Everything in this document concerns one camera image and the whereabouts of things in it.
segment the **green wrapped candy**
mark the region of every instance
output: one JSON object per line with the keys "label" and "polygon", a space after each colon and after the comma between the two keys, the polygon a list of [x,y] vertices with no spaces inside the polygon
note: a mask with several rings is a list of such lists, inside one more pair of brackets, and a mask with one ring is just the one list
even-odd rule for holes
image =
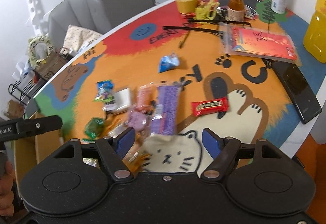
{"label": "green wrapped candy", "polygon": [[93,117],[85,126],[84,133],[91,139],[96,139],[104,130],[104,120]]}

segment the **red candy wrapper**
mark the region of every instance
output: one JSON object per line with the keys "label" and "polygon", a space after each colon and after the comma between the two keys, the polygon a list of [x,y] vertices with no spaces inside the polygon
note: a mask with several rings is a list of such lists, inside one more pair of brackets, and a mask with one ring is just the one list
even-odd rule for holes
{"label": "red candy wrapper", "polygon": [[228,99],[226,97],[210,101],[191,103],[192,113],[194,116],[213,114],[217,112],[226,112],[229,109]]}

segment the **purple package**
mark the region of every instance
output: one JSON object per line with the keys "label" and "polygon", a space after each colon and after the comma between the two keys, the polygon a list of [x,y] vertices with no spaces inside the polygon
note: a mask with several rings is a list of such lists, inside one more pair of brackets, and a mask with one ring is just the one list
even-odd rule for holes
{"label": "purple package", "polygon": [[147,115],[131,109],[128,115],[128,126],[133,127],[136,132],[142,131],[147,125]]}
{"label": "purple package", "polygon": [[151,133],[162,135],[175,134],[179,88],[179,84],[158,86],[159,97],[151,121]]}

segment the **yellow plastic container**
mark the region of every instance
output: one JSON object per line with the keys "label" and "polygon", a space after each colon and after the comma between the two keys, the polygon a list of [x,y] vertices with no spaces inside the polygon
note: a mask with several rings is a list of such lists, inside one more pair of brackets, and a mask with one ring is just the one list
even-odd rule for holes
{"label": "yellow plastic container", "polygon": [[326,0],[317,0],[316,12],[304,36],[304,47],[321,63],[326,63]]}

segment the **purple towel in plastic bag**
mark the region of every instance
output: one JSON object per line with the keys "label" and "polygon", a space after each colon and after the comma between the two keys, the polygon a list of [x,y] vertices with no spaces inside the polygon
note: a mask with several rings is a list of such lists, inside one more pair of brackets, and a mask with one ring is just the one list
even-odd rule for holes
{"label": "purple towel in plastic bag", "polygon": [[159,97],[151,122],[151,133],[162,135],[175,134],[179,87],[179,85],[158,86]]}

